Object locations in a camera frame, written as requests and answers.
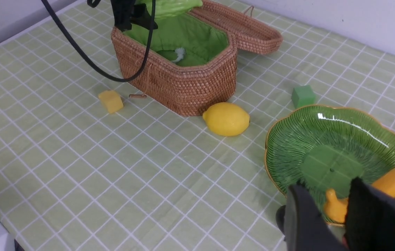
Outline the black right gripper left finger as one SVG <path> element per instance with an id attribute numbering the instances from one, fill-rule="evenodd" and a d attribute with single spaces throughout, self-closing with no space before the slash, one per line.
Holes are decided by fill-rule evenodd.
<path id="1" fill-rule="evenodd" d="M 328 228 L 304 184 L 288 187 L 286 204 L 276 212 L 287 251 L 345 251 Z"/>

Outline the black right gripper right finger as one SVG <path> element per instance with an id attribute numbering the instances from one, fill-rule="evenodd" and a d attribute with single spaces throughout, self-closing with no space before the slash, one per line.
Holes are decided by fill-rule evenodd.
<path id="1" fill-rule="evenodd" d="M 395 251 L 395 198 L 354 178 L 345 239 L 351 251 Z"/>

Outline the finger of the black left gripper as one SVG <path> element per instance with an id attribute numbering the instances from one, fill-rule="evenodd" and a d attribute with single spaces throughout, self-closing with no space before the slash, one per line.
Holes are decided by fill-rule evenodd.
<path id="1" fill-rule="evenodd" d="M 158 29 L 158 25 L 154 21 L 154 18 L 149 14 L 146 5 L 134 5 L 132 16 L 130 17 L 130 23 L 136 24 L 147 30 Z"/>
<path id="2" fill-rule="evenodd" d="M 135 0 L 111 0 L 114 26 L 121 31 L 132 29 L 132 20 L 135 14 Z"/>

